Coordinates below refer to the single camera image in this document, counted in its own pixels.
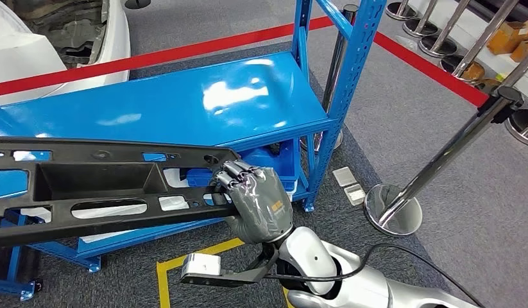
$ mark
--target yellow floor tape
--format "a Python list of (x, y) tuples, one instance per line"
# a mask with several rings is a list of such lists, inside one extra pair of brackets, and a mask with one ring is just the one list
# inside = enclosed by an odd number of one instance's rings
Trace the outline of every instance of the yellow floor tape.
[[(230, 250), (243, 244), (244, 242), (242, 242), (238, 238), (235, 238), (229, 241), (225, 241), (223, 243), (216, 244), (211, 247), (204, 248), (202, 250), (198, 250), (197, 252), (215, 255), (217, 253), (225, 252), (226, 250)], [(156, 262), (156, 274), (158, 275), (158, 293), (160, 296), (160, 308), (171, 308), (171, 302), (169, 301), (169, 283), (167, 282), (167, 271), (181, 266), (185, 257), (186, 255), (183, 255), (181, 257), (171, 259), (165, 262)], [(284, 297), (286, 298), (288, 290), (283, 288), (283, 292)], [(288, 308), (294, 308), (288, 302), (288, 300), (286, 300), (286, 303), (288, 305)]]

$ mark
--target blue shelf board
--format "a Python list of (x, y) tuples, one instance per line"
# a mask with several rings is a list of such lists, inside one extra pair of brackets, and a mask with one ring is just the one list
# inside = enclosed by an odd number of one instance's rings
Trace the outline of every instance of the blue shelf board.
[(152, 241), (154, 239), (160, 239), (165, 236), (211, 225), (213, 223), (218, 223), (222, 220), (222, 218), (216, 218), (192, 221), (190, 223), (177, 223), (174, 225), (137, 229), (90, 243), (86, 243), (85, 241), (79, 239), (77, 258), (89, 258), (102, 255), (114, 250), (144, 243), (146, 241)]
[[(243, 139), (325, 121), (287, 51), (3, 106), (0, 135), (235, 149)], [(26, 182), (11, 172), (0, 172), (0, 196), (26, 190)], [(7, 175), (16, 179), (4, 180)]]

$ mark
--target red rope barrier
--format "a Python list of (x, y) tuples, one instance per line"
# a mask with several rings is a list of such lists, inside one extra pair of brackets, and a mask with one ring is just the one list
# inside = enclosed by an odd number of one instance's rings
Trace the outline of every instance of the red rope barrier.
[[(333, 24), (328, 17), (324, 16), (312, 19), (309, 25), (311, 30), (315, 30), (331, 26)], [(198, 56), (223, 49), (262, 42), (263, 40), (276, 39), (278, 37), (291, 35), (293, 31), (293, 23), (285, 24), (283, 26), (233, 35), (231, 37), (217, 38), (215, 40), (208, 40), (206, 42), (195, 43), (182, 47), (155, 51), (153, 53), (146, 53), (143, 55), (132, 56), (130, 58), (114, 60), (111, 62), (88, 65), (85, 67), (79, 67), (77, 69), (69, 69), (68, 71), (47, 73), (27, 78), (4, 81), (0, 82), (0, 95), (46, 87), (49, 85), (57, 85), (59, 83), (127, 71), (130, 69), (139, 69), (141, 67), (188, 58), (190, 56)]]
[[(309, 25), (310, 30), (316, 30), (331, 26), (333, 23), (328, 17), (323, 16), (312, 19)], [(264, 40), (276, 39), (278, 37), (291, 35), (293, 31), (293, 23), (285, 24), (264, 30), (233, 35), (231, 37), (217, 38), (215, 40), (208, 40), (206, 42), (160, 50), (153, 53), (146, 53), (143, 55), (132, 56), (130, 58), (80, 67), (77, 69), (70, 69), (68, 71), (60, 71), (17, 80), (4, 81), (0, 83), (0, 95), (157, 65), (164, 62), (188, 58), (191, 56), (198, 56), (223, 49), (262, 42)], [(401, 46), (382, 33), (377, 32), (374, 42), (393, 55), (397, 56), (399, 59), (413, 66), (415, 69), (426, 74), (428, 77), (436, 80), (444, 87), (460, 95), (475, 106), (481, 106), (486, 100), (487, 95), (481, 91), (452, 77), (439, 67), (436, 67), (434, 64), (426, 61), (426, 59), (422, 58), (416, 53), (413, 53), (404, 46)]]

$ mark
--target chrome stanchion base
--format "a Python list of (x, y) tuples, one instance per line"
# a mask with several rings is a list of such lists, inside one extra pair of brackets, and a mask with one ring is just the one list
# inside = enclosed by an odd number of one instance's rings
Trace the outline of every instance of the chrome stanchion base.
[[(445, 56), (443, 57), (443, 59), (439, 61), (439, 66), (444, 71), (448, 72), (449, 74), (452, 74), (454, 70), (456, 69), (456, 67), (460, 64), (463, 58), (464, 58), (463, 56), (459, 56), (459, 55)], [(481, 70), (482, 71), (481, 76), (484, 77), (485, 70), (483, 66), (476, 61), (472, 61), (470, 66), (468, 66), (467, 70), (464, 72), (464, 74), (462, 74), (462, 76), (457, 77), (457, 78), (462, 80), (463, 82), (467, 82), (469, 84), (475, 85), (479, 80), (481, 80), (480, 78), (472, 78), (470, 76), (465, 76), (471, 67), (476, 67), (477, 69)]]
[(401, 188), (379, 184), (374, 186), (364, 199), (364, 211), (371, 224), (379, 231), (393, 236), (413, 234), (422, 224), (422, 209), (416, 198), (398, 211), (385, 225), (379, 224), (384, 209), (398, 196)]
[(398, 21), (406, 21), (407, 19), (412, 19), (416, 16), (416, 11), (413, 10), (409, 4), (405, 7), (404, 14), (398, 15), (398, 9), (400, 8), (399, 2), (393, 2), (386, 6), (386, 15), (390, 18), (394, 18)]
[(502, 82), (496, 79), (483, 79), (479, 80), (474, 87), (485, 94), (490, 94), (490, 92), (494, 91), (501, 84)]
[(341, 145), (342, 142), (343, 142), (343, 130), (340, 130), (339, 135), (337, 136), (337, 139), (336, 139), (336, 144), (334, 145), (334, 150), (337, 149)]
[(412, 37), (427, 37), (428, 35), (434, 35), (439, 31), (439, 28), (435, 24), (427, 21), (424, 24), (424, 27), (422, 28), (422, 30), (420, 32), (416, 32), (415, 30), (419, 22), (420, 22), (420, 18), (409, 19), (405, 21), (402, 28), (407, 34), (409, 34)]
[(443, 44), (438, 50), (432, 51), (432, 47), (434, 47), (434, 43), (436, 43), (437, 40), (437, 35), (429, 35), (427, 37), (423, 37), (420, 39), (418, 47), (425, 54), (436, 58), (443, 58), (444, 56), (450, 56), (456, 53), (456, 43), (448, 38), (443, 41)]
[(528, 137), (521, 134), (528, 127), (528, 109), (521, 109), (515, 112), (506, 120), (505, 126), (515, 139), (528, 146)]
[[(315, 147), (315, 154), (318, 153), (318, 150), (320, 150), (320, 140), (322, 140), (322, 133), (316, 133), (314, 138), (314, 147)], [(343, 130), (339, 131), (339, 135), (336, 139), (336, 144), (334, 145), (334, 150), (336, 150), (341, 143), (343, 142)], [(300, 144), (302, 145), (302, 149), (307, 151), (307, 145), (305, 143), (305, 139), (300, 139)]]

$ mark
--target black cable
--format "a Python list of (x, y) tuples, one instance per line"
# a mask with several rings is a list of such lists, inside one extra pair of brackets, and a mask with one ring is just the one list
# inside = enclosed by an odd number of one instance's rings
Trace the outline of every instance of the black cable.
[(366, 252), (366, 255), (360, 262), (360, 266), (351, 271), (350, 273), (338, 275), (338, 276), (332, 276), (332, 277), (306, 277), (306, 276), (294, 276), (294, 275), (279, 275), (279, 274), (268, 274), (264, 276), (264, 278), (267, 279), (282, 279), (282, 280), (294, 280), (294, 281), (315, 281), (315, 282), (333, 282), (338, 280), (344, 280), (349, 277), (352, 277), (358, 273), (360, 273), (364, 267), (366, 266), (366, 263), (368, 262), (370, 255), (380, 247), (389, 247), (389, 248), (396, 248), (399, 250), (403, 250), (407, 253), (410, 253), (411, 255), (415, 256), (417, 259), (423, 261), (424, 263), (428, 264), (431, 268), (436, 270), (438, 273), (442, 274), (445, 278), (447, 278), (451, 283), (453, 283), (456, 287), (458, 287), (467, 297), (469, 297), (471, 300), (473, 300), (474, 303), (476, 303), (479, 307), (485, 308), (483, 304), (476, 299), (475, 296), (473, 296), (468, 290), (466, 290), (460, 283), (458, 283), (456, 280), (454, 280), (451, 276), (449, 276), (447, 273), (445, 273), (441, 268), (437, 267), (435, 264), (431, 263), (431, 261), (428, 261), (427, 259), (424, 259), (422, 256), (418, 255), (416, 252), (407, 249), (403, 246), (396, 245), (396, 244), (387, 244), (387, 243), (380, 243), (373, 245), (368, 252)]

